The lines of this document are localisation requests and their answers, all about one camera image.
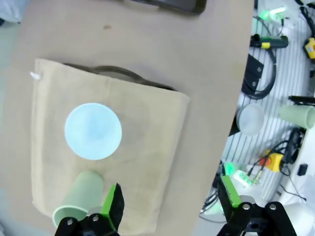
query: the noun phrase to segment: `tabletop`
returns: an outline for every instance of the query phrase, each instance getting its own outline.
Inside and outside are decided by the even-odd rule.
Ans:
[[[246,67],[253,1],[209,0],[200,16],[118,0],[32,0],[7,72],[1,175],[17,220],[54,232],[32,205],[35,58],[116,65],[191,99],[154,235],[191,235],[222,156]]]

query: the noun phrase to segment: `beige cloth bag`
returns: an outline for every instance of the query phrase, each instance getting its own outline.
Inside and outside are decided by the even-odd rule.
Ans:
[[[37,59],[31,128],[33,204],[51,217],[83,170],[104,179],[104,196],[118,182],[125,198],[119,232],[152,233],[189,98],[175,91],[113,79]],[[111,156],[89,161],[68,147],[64,124],[77,106],[97,102],[121,121],[123,139]]]

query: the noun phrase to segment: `cup rim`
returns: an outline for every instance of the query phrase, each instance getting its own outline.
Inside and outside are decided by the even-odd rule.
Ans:
[[[307,129],[312,129],[315,124],[315,107],[309,106],[305,116],[305,126]]]
[[[242,112],[245,110],[245,109],[250,109],[250,108],[255,108],[256,111],[257,111],[257,114],[260,113],[260,120],[259,120],[259,126],[256,127],[256,130],[255,132],[251,132],[251,133],[248,133],[248,132],[244,132],[244,129],[240,126],[240,119],[241,119],[241,115],[242,115]],[[264,113],[264,110],[262,108],[262,106],[256,104],[256,103],[250,103],[250,104],[247,104],[246,106],[243,106],[237,113],[236,115],[236,125],[238,127],[238,129],[240,130],[240,132],[246,136],[249,136],[249,137],[252,137],[252,136],[255,136],[257,135],[263,125],[264,125],[264,122],[265,122],[265,113]]]
[[[117,122],[117,125],[119,126],[119,131],[117,133],[118,135],[118,139],[117,139],[117,142],[115,143],[115,145],[113,145],[114,148],[111,148],[111,151],[107,152],[107,154],[101,158],[91,158],[91,155],[90,156],[83,156],[82,153],[78,152],[77,148],[74,148],[73,145],[72,145],[72,141],[71,139],[69,139],[69,130],[68,130],[68,126],[69,126],[69,123],[71,121],[71,119],[73,118],[73,114],[76,114],[76,112],[84,107],[88,107],[88,106],[97,106],[97,107],[100,107],[101,109],[104,109],[106,110],[106,112],[108,114],[110,114],[112,117],[115,118],[116,122]],[[97,160],[102,160],[102,159],[105,159],[106,157],[109,157],[110,155],[112,155],[117,149],[118,147],[120,146],[121,144],[121,141],[122,141],[122,138],[123,138],[123,131],[122,131],[122,124],[121,124],[121,121],[119,120],[119,117],[117,116],[117,114],[111,109],[109,108],[108,106],[104,105],[104,104],[101,104],[101,103],[97,103],[97,102],[88,102],[88,103],[83,103],[77,107],[75,107],[67,116],[66,120],[65,120],[65,123],[64,123],[64,137],[65,137],[65,140],[66,140],[66,143],[68,145],[68,147],[78,156],[80,156],[81,158],[84,158],[86,160],[92,160],[92,161],[97,161]]]
[[[83,212],[85,212],[86,214],[88,214],[88,211],[87,211],[86,209],[83,209],[83,208],[81,208],[81,207],[79,207],[79,206],[75,206],[75,205],[63,205],[63,206],[60,206],[60,207],[56,208],[56,209],[54,210],[53,214],[52,214],[53,223],[54,223],[54,226],[55,226],[56,228],[58,228],[58,225],[56,224],[55,215],[56,215],[56,213],[57,213],[59,210],[64,209],[64,208],[73,208],[73,209],[80,210],[80,211],[83,211]]]

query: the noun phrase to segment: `green led light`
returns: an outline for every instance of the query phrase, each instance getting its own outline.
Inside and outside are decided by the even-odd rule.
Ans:
[[[246,180],[244,180],[243,177],[240,177],[240,174],[234,175],[233,178],[236,179],[237,181],[239,181],[242,185],[244,185],[246,187],[249,186],[248,182]]]
[[[225,174],[227,176],[232,175],[236,170],[231,162],[225,162],[224,164]]]
[[[269,13],[271,15],[273,15],[273,14],[277,14],[277,13],[284,12],[284,11],[285,11],[285,8],[284,7],[280,7],[280,8],[273,9],[273,10],[269,11]]]
[[[263,11],[261,14],[260,14],[260,17],[261,19],[263,20],[266,20],[269,16],[269,11]]]

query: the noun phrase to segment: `white floor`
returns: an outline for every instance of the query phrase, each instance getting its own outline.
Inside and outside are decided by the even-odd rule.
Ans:
[[[5,89],[5,71],[9,67],[10,56],[14,50],[15,39],[19,25],[4,23],[0,27],[0,132],[2,132],[3,99]],[[0,225],[4,228],[5,236],[48,236],[42,230],[34,229],[26,224],[15,221],[10,216],[9,203],[6,199],[5,190],[1,189],[0,179]]]

